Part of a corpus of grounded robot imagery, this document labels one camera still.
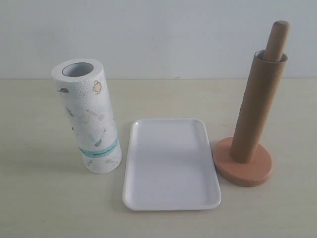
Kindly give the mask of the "printed white paper towel roll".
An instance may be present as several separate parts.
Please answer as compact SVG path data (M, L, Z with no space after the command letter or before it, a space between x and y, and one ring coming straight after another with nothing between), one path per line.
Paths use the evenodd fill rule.
M96 59L72 59L52 70L85 166L106 174L121 163L122 152L103 65Z

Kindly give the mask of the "brown cardboard tube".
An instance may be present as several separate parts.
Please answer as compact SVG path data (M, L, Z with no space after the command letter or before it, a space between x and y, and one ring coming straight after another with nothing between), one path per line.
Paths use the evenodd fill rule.
M254 54L230 149L239 163L253 160L287 60L286 54L278 62L264 60L264 50Z

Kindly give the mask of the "wooden paper towel holder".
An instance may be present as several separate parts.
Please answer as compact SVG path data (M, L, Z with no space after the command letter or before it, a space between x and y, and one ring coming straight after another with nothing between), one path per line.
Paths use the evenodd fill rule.
M278 62L284 54L290 24L277 21L273 24L264 50L264 60ZM219 141L213 150L213 160L220 175L231 183L244 187L260 185L267 181L272 172L272 158L258 143L253 160L239 163L230 154L233 136Z

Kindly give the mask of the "white rectangular plastic tray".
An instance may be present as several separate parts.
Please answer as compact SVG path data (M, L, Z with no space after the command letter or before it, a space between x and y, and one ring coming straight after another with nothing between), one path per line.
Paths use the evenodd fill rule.
M133 211L216 208L221 191L205 124L187 118L133 122L122 200Z

